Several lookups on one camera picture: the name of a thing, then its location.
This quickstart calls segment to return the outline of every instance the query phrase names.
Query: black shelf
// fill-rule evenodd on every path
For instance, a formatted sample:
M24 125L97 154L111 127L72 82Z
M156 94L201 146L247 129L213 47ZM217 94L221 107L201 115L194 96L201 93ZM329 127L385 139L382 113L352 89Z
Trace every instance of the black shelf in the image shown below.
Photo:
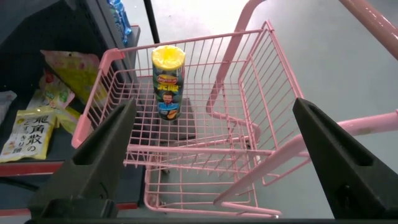
M9 138L17 110L24 110L34 91L38 89L44 57L39 50L62 50L95 54L99 58L112 48L124 48L105 0L18 0L0 2L0 91L12 90L17 98L0 125L0 150ZM133 27L129 46L137 45L139 27ZM134 68L135 60L115 64L115 70ZM134 82L135 74L130 76ZM79 111L84 105L74 100L71 107ZM46 160L22 159L12 164L41 164L62 162L70 158L75 149L72 135L62 127L54 129ZM116 194L118 203L138 202L142 190L144 168L125 167ZM49 175L11 177L34 185L44 184ZM25 208L32 192L15 186L0 184L0 209Z

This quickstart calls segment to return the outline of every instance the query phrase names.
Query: potato chip can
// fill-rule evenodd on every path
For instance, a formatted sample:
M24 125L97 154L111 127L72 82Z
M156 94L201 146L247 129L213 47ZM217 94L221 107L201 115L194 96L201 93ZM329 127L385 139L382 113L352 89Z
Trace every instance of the potato chip can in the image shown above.
M178 47L160 46L152 51L153 83L159 116L173 121L181 114L185 53Z

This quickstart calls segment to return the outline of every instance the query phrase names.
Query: blue package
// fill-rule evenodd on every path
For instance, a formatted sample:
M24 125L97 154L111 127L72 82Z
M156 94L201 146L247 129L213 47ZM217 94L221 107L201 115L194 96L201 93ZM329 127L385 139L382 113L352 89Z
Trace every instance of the blue package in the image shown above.
M127 35L124 30L124 25L123 25L122 19L118 13L118 9L116 9L112 0L108 0L108 4L109 4L109 8L110 8L111 14L113 16L116 28L121 36L121 40L122 40L124 46L127 46Z
M126 10L124 10L124 5L121 0L112 0L113 5L116 7L118 10L119 16L122 19L122 23L124 25L124 33L126 35L131 34L131 26L129 23L129 19L127 18Z

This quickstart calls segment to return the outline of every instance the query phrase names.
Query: yellow lid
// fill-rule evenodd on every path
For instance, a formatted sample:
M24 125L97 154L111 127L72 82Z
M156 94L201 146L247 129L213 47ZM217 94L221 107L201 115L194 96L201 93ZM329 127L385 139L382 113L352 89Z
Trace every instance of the yellow lid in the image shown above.
M184 64L185 53L178 47L159 46L152 51L152 62L163 70L176 70Z

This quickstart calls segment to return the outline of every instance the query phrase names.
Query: yellow snack bag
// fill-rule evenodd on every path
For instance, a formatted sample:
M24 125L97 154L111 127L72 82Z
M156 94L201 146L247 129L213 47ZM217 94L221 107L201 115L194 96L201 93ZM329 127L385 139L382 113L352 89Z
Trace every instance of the yellow snack bag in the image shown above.
M49 106L19 110L12 132L0 154L0 162L25 157L45 159L56 116Z
M70 134L73 134L75 132L80 113L70 106L67 106L65 109L57 108L55 109L55 113L57 114L57 121L59 121L62 127Z
M79 52L41 50L41 53L62 81L71 88L84 104L87 104L100 65L98 57L94 54ZM100 83L95 96L98 106L106 103L106 95L106 89Z

